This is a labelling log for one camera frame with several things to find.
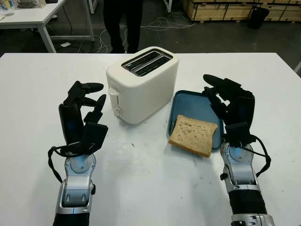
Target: blue tray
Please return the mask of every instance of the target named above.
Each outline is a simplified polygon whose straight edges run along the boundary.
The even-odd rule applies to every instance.
[[[171,136],[177,116],[181,114],[189,118],[212,122],[218,125],[213,134],[213,149],[220,148],[222,144],[223,122],[210,106],[209,99],[201,93],[180,90],[176,92],[170,111],[168,122],[168,135]]]

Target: person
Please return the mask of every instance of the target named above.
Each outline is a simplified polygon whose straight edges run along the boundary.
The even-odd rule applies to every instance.
[[[125,13],[127,21],[127,53],[138,51],[143,0],[104,0],[104,25],[111,37],[111,53],[124,53],[119,23]]]

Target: wooden crate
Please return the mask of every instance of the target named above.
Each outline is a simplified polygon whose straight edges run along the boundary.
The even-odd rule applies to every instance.
[[[265,18],[267,21],[278,21],[282,16],[286,6],[262,6],[262,8],[267,8],[269,10],[269,14]]]
[[[273,3],[288,4],[290,0],[274,0]]]
[[[192,21],[222,20],[226,5],[201,5],[193,4],[190,0],[182,0],[184,10]]]
[[[192,2],[213,2],[214,0],[191,0]]]
[[[301,21],[301,6],[288,6],[280,21]]]
[[[263,4],[267,4],[267,3],[272,3],[274,0],[257,0],[258,3],[263,3]]]
[[[216,3],[223,4],[224,2],[237,2],[237,3],[247,3],[247,2],[257,2],[258,0],[214,0]]]
[[[252,8],[251,5],[228,5],[224,20],[247,20]]]
[[[290,0],[288,2],[288,4],[298,4],[298,5],[301,5],[301,1],[300,0]]]

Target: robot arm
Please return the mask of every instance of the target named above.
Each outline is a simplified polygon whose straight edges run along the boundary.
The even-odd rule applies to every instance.
[[[81,84],[76,81],[68,91],[67,99],[59,105],[63,134],[67,145],[52,147],[48,152],[48,164],[61,182],[54,226],[89,225],[92,195],[95,194],[95,185],[91,179],[96,166],[96,158],[93,153],[101,148],[108,127],[97,124],[102,116],[101,110],[106,95],[102,95],[97,101],[87,98],[85,95],[102,89],[103,85],[99,83]],[[89,112],[84,120],[82,120],[80,112],[83,105],[94,107],[94,110]],[[65,180],[62,180],[54,169],[51,161],[53,152],[66,157]]]
[[[267,214],[257,177],[267,170],[270,157],[262,141],[249,132],[255,105],[255,97],[241,85],[229,79],[204,75],[204,80],[212,85],[205,87],[204,94],[209,98],[216,115],[223,119],[227,134],[220,152],[224,161],[221,180],[225,181],[232,207],[232,226],[275,226],[272,216]],[[229,100],[226,106],[216,96]],[[265,154],[253,151],[250,143],[258,140]],[[267,164],[255,174],[252,161],[255,154],[266,157]]]

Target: tabletop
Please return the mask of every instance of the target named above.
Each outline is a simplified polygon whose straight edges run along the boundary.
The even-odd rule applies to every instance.
[[[278,226],[301,224],[301,80],[275,53],[177,54],[175,90],[200,92],[202,75],[229,78],[255,95],[251,133],[264,142],[271,167],[259,178]],[[5,54],[0,59],[1,225],[52,225],[59,182],[47,151],[64,145],[58,105],[72,84],[100,82],[114,54]],[[101,93],[90,94],[97,99]],[[107,99],[100,123],[109,127],[95,153],[91,226],[225,226],[232,215],[218,151],[198,157],[167,143],[171,102],[144,122],[115,117]],[[89,111],[83,107],[83,116]],[[254,150],[262,152],[258,143]],[[62,177],[64,158],[53,156]],[[264,158],[255,157],[259,171]]]
[[[0,25],[44,24],[65,1],[66,0],[58,0],[57,3],[46,4],[43,8],[16,9],[14,10],[15,14],[6,16],[0,20]]]

